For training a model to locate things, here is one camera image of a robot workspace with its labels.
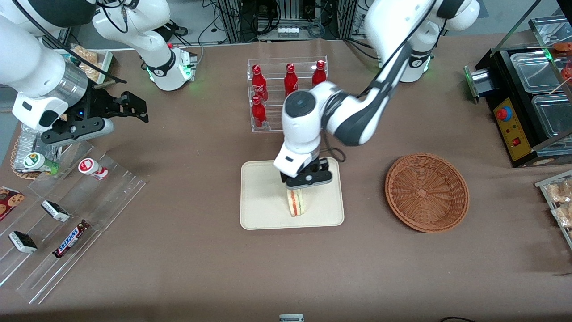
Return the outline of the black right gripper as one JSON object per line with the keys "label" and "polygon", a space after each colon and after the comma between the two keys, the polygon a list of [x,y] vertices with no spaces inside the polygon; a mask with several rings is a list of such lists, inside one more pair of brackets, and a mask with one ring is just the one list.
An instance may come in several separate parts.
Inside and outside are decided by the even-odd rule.
{"label": "black right gripper", "polygon": [[114,117],[137,118],[149,123],[149,116],[146,112],[145,100],[134,93],[123,92],[116,102],[116,98],[106,90],[88,88],[84,96],[67,109],[63,129],[71,130],[74,127],[76,130],[99,130],[104,126],[104,119]]}

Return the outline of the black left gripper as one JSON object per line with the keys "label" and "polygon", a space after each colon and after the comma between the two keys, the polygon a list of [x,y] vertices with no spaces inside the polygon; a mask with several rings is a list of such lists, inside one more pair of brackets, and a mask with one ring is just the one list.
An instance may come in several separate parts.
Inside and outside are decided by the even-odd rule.
{"label": "black left gripper", "polygon": [[300,167],[296,177],[281,173],[281,180],[285,185],[325,185],[332,181],[332,173],[327,158],[316,158]]}

